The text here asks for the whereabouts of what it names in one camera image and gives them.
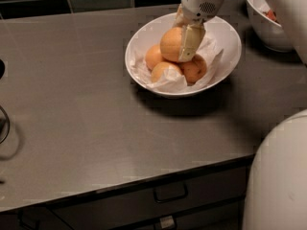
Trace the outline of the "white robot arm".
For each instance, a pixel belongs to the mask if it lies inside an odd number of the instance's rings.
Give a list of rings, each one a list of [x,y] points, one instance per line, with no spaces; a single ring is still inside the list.
[[[275,12],[301,61],[307,64],[307,0],[265,0]],[[174,26],[183,28],[178,59],[192,59],[205,35],[203,23],[211,20],[224,0],[181,0]]]

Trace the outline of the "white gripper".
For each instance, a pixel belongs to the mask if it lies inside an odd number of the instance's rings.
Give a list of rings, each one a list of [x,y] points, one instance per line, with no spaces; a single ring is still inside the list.
[[[224,0],[181,0],[177,8],[174,27],[182,27],[179,62],[190,61],[205,36],[204,23],[215,17]]]

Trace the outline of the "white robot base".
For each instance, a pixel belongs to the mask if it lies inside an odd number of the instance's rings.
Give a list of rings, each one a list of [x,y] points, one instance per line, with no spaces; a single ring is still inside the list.
[[[307,230],[307,110],[276,126],[256,152],[242,230]]]

